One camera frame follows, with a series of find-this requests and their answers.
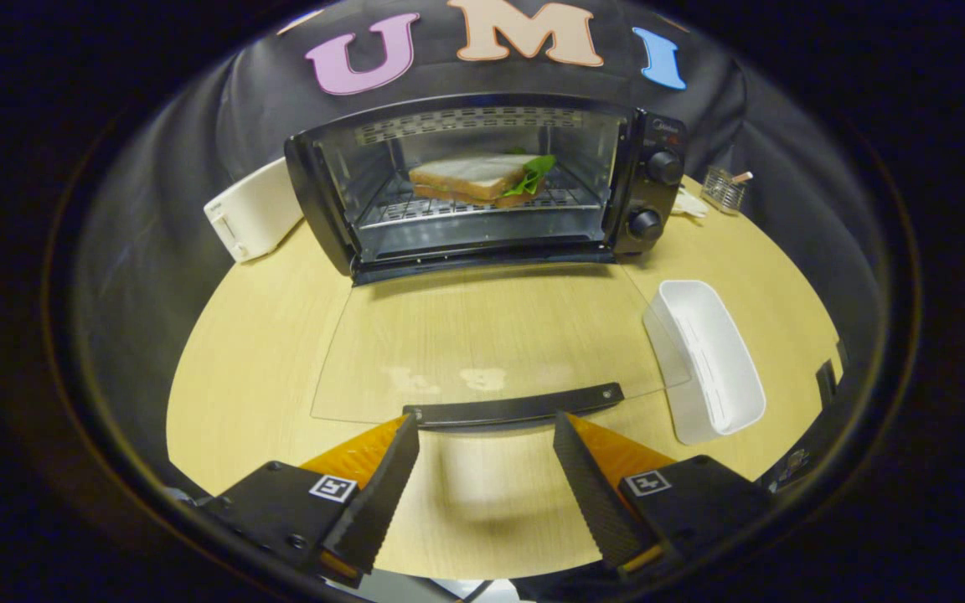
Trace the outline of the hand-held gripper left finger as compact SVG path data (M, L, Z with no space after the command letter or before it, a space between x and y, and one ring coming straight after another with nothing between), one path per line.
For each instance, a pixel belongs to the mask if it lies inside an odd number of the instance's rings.
M190 507L264 560L357 587L374 569L420 450L417 417L402 415L310 461L261 463Z

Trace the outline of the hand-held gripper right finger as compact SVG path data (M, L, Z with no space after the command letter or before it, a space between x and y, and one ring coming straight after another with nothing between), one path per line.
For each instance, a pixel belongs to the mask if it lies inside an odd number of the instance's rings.
M602 564L621 580L694 562L772 505L766 489L710 456L675 461L564 411L553 427L553 450Z

